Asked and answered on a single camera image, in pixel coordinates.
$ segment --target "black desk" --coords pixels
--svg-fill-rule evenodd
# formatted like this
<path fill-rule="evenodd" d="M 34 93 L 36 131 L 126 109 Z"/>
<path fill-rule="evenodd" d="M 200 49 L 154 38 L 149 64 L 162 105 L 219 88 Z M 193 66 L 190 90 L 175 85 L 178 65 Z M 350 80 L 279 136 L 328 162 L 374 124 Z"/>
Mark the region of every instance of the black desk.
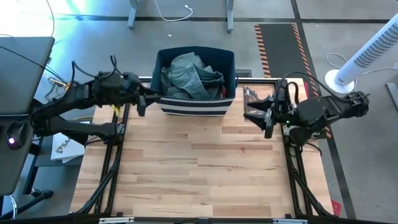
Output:
<path fill-rule="evenodd" d="M 54 44 L 53 37 L 0 37 L 0 46 L 13 50 L 41 66 L 46 66 Z M 15 191 L 32 143 L 33 129 L 25 145 L 8 148 L 6 131 L 17 118 L 1 118 L 7 114 L 27 114 L 35 95 L 43 68 L 4 49 L 0 49 L 0 195 Z"/>

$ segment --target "white tower fan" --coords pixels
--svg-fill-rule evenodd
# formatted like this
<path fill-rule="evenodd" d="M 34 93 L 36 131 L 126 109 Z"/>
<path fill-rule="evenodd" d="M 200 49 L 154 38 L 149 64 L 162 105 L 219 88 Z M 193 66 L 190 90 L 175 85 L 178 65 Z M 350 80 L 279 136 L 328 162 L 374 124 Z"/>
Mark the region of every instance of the white tower fan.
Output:
<path fill-rule="evenodd" d="M 372 37 L 341 69 L 330 70 L 325 83 L 333 91 L 346 94 L 354 90 L 357 79 L 375 60 L 398 41 L 398 14 Z"/>

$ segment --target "clothes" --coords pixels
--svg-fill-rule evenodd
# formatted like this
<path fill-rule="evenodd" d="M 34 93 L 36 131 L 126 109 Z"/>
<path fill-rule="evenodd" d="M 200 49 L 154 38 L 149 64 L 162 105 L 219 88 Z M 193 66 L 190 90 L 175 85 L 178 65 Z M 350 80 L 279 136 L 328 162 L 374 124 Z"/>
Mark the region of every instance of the clothes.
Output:
<path fill-rule="evenodd" d="M 220 98 L 223 74 L 205 66 L 195 53 L 176 57 L 160 76 L 164 95 L 179 99 L 213 100 Z"/>

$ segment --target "orange and black hazard tape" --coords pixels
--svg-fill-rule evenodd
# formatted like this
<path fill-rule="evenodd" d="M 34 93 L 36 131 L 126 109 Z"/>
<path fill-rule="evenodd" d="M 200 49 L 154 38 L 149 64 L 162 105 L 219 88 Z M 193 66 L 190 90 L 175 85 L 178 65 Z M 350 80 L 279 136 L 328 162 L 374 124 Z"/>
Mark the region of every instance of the orange and black hazard tape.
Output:
<path fill-rule="evenodd" d="M 301 43 L 299 30 L 297 29 L 297 26 L 295 24 L 292 24 L 292 27 L 293 27 L 294 35 L 296 36 L 296 40 L 297 40 L 298 47 L 300 49 L 301 56 L 303 58 L 305 70 L 307 71 L 308 77 L 310 79 L 311 89 L 312 89 L 313 94 L 315 95 L 315 97 L 318 98 L 319 97 L 318 88 L 315 85 L 315 80 L 312 77 L 310 66 L 308 65 L 307 56 L 305 55 L 303 44 Z M 325 127 L 325 130 L 326 130 L 326 136 L 328 138 L 331 138 L 331 133 L 330 133 L 329 127 Z"/>
<path fill-rule="evenodd" d="M 268 58 L 266 54 L 266 48 L 264 47 L 264 41 L 262 40 L 260 26 L 254 25 L 254 30 L 256 31 L 257 45 L 259 46 L 260 50 L 261 65 L 262 70 L 264 71 L 264 77 L 270 78 L 271 73 L 269 71 Z"/>

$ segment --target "navy blue basket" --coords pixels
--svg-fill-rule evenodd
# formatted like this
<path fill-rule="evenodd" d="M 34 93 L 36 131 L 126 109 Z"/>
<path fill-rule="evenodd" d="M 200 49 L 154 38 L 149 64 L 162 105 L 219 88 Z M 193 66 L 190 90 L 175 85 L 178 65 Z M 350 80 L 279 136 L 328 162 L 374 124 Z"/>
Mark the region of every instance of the navy blue basket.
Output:
<path fill-rule="evenodd" d="M 164 95 L 160 84 L 162 67 L 170 67 L 172 60 L 182 54 L 194 52 L 206 66 L 224 75 L 226 97 L 218 100 L 181 100 L 163 96 L 156 103 L 166 114 L 185 116 L 224 116 L 235 99 L 238 78 L 235 74 L 235 56 L 229 50 L 210 47 L 179 47 L 157 53 L 156 66 L 150 88 Z"/>

